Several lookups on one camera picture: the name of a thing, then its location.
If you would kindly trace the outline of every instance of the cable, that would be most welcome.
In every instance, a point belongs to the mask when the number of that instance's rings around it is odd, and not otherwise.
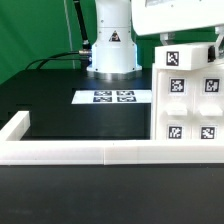
[[[64,0],[64,8],[65,8],[65,18],[66,18],[67,28],[68,28],[68,37],[69,37],[70,50],[73,51],[72,32],[71,32],[70,19],[69,19],[69,15],[68,15],[67,0]]]
[[[38,59],[38,60],[35,60],[35,61],[31,62],[30,64],[28,64],[26,66],[25,70],[28,70],[31,67],[31,65],[33,65],[37,62],[46,61],[46,60],[48,62],[48,61],[69,61],[69,60],[70,61],[71,60],[72,61],[81,61],[81,60],[87,60],[87,59],[79,59],[79,58],[44,58],[44,59]]]
[[[75,54],[79,54],[78,51],[71,51],[71,52],[65,52],[65,53],[60,53],[60,54],[55,54],[55,55],[52,55],[51,57],[43,60],[38,66],[36,69],[41,69],[48,61],[49,59],[51,58],[59,58],[59,57],[64,57],[64,56],[68,56],[68,55],[75,55]]]

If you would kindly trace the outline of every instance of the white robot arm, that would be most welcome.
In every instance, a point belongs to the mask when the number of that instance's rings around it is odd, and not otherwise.
[[[136,76],[137,47],[131,39],[130,0],[96,0],[97,40],[92,46],[89,76],[129,79]]]

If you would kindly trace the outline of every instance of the white panel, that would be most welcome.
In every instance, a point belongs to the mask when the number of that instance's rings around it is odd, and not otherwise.
[[[132,0],[133,26],[138,35],[221,25],[223,10],[223,0]]]
[[[222,140],[223,71],[224,64],[192,71],[154,68],[153,139]]]

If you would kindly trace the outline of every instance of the white structure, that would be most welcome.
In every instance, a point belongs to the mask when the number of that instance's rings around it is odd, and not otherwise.
[[[211,45],[156,48],[152,89],[153,139],[222,140],[224,64],[223,60],[208,62]]]
[[[128,79],[141,70],[137,47],[131,39],[130,0],[96,0],[97,41],[92,46],[88,75],[102,79]]]
[[[219,26],[223,0],[132,0],[132,19],[138,35]]]

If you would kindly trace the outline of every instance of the black surface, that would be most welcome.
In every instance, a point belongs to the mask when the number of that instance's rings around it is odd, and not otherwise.
[[[0,125],[29,109],[28,139],[144,139],[148,106],[71,100],[76,89],[148,89],[150,77],[103,82],[79,71],[23,71],[0,86]],[[223,189],[223,164],[0,166],[0,223],[223,224]]]
[[[95,80],[80,70],[22,71],[0,86],[0,120],[3,126],[18,110],[31,111],[26,140],[149,139],[150,104],[71,104],[76,90],[116,89],[151,89],[151,71],[126,81]]]
[[[2,167],[0,223],[223,224],[224,169]]]

